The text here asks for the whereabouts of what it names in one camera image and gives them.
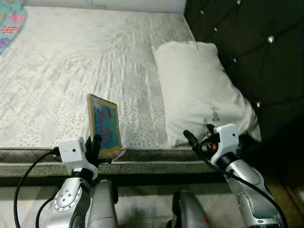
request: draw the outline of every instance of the red light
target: red light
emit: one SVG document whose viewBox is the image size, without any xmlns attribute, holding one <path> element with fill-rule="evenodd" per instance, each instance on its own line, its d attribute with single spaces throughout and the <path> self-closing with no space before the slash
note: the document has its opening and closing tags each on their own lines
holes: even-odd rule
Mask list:
<svg viewBox="0 0 304 228">
<path fill-rule="evenodd" d="M 207 216 L 204 216 L 204 220 L 205 222 L 210 223 L 209 218 Z"/>
</svg>

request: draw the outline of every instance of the colorful blanket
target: colorful blanket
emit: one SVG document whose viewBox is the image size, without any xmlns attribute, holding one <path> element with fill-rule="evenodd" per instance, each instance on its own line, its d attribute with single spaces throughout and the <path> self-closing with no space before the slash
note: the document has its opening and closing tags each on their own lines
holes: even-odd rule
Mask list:
<svg viewBox="0 0 304 228">
<path fill-rule="evenodd" d="M 21 30 L 25 18 L 26 12 L 19 0 L 12 4 L 0 1 L 0 53 Z"/>
</svg>

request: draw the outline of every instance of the white wall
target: white wall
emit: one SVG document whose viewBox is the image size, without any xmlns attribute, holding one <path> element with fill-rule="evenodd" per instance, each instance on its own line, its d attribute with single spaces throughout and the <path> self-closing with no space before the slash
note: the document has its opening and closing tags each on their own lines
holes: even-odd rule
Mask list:
<svg viewBox="0 0 304 228">
<path fill-rule="evenodd" d="M 184 13 L 186 0 L 22 0 L 30 6 Z"/>
</svg>

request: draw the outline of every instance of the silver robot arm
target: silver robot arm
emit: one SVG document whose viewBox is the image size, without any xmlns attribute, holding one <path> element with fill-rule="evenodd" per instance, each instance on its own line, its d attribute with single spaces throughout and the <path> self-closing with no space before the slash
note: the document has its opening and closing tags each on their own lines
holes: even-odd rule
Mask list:
<svg viewBox="0 0 304 228">
<path fill-rule="evenodd" d="M 189 131 L 184 135 L 192 149 L 200 156 L 210 160 L 211 165 L 258 187 L 273 199 L 266 189 L 262 175 L 236 156 L 238 146 L 238 129 L 235 124 L 226 124 L 217 128 L 207 126 L 211 136 L 198 144 Z M 240 213 L 247 228 L 283 228 L 282 218 L 277 208 L 263 195 L 246 184 L 224 175 L 231 191 L 237 198 Z"/>
<path fill-rule="evenodd" d="M 70 177 L 65 180 L 53 201 L 53 213 L 47 228 L 85 228 L 85 218 L 91 198 L 90 183 L 98 175 L 98 169 L 85 157 L 83 138 L 59 143 L 62 162 Z"/>
<path fill-rule="evenodd" d="M 210 228 L 209 219 L 194 194 L 187 190 L 174 193 L 173 217 L 167 228 Z"/>
<path fill-rule="evenodd" d="M 92 145 L 90 139 L 85 144 L 83 138 L 59 143 L 60 156 L 70 177 L 54 198 L 47 228 L 85 228 L 86 214 L 91 203 L 91 181 L 98 176 L 98 164 L 105 162 L 98 160 L 101 142 L 98 137 L 95 136 Z M 116 228 L 114 204 L 117 201 L 117 192 L 110 181 L 102 180 L 98 183 L 93 194 L 88 227 Z"/>
</svg>

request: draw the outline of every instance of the black cable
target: black cable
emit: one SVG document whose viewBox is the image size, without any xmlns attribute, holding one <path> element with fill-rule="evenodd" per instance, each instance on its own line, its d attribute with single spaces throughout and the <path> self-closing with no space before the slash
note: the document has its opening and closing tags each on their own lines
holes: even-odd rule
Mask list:
<svg viewBox="0 0 304 228">
<path fill-rule="evenodd" d="M 219 171 L 221 172 L 222 174 L 225 174 L 226 176 L 229 176 L 239 182 L 242 182 L 243 184 L 249 186 L 250 188 L 252 188 L 253 190 L 257 191 L 258 193 L 260 193 L 262 196 L 264 196 L 279 212 L 281 218 L 282 218 L 282 221 L 283 221 L 283 224 L 284 224 L 284 228 L 288 228 L 288 223 L 287 223 L 287 220 L 286 220 L 286 217 L 282 211 L 282 209 L 280 208 L 280 206 L 270 197 L 268 196 L 265 192 L 263 192 L 260 188 L 258 188 L 257 186 L 249 183 L 248 181 L 230 173 L 230 172 L 227 172 L 225 170 L 222 170 L 220 169 L 219 167 L 215 166 L 215 165 L 212 165 L 208 159 L 204 156 L 202 156 L 201 153 L 199 153 L 199 157 L 208 165 L 210 166 L 211 168 L 215 169 L 216 171 Z"/>
<path fill-rule="evenodd" d="M 50 202 L 50 201 L 52 201 L 53 199 L 54 199 L 54 197 L 55 197 L 55 195 L 56 194 L 54 194 L 51 198 L 49 198 L 47 201 L 45 201 L 42 205 L 41 205 L 41 207 L 39 208 L 39 210 L 38 210 L 38 212 L 37 212 L 37 215 L 36 215 L 36 228 L 39 228 L 39 218 L 40 218 L 40 214 L 41 214 L 41 212 L 42 212 L 42 210 L 43 210 L 43 208 Z"/>
<path fill-rule="evenodd" d="M 15 191 L 15 195 L 14 195 L 14 219 L 15 219 L 15 224 L 16 224 L 16 228 L 21 228 L 20 224 L 19 224 L 19 219 L 18 219 L 18 211 L 17 211 L 17 200 L 18 200 L 18 194 L 19 194 L 19 190 L 21 185 L 23 184 L 24 180 L 26 179 L 26 177 L 28 176 L 29 172 L 31 172 L 31 170 L 34 168 L 34 166 L 41 161 L 42 159 L 44 159 L 45 157 L 47 157 L 48 155 L 51 154 L 56 154 L 57 150 L 50 150 L 49 152 L 47 152 L 46 154 L 42 155 L 40 158 L 38 158 L 32 165 L 31 167 L 29 167 L 29 169 L 26 171 L 26 173 L 24 174 L 24 176 L 22 177 L 22 179 L 20 180 L 16 191 Z"/>
</svg>

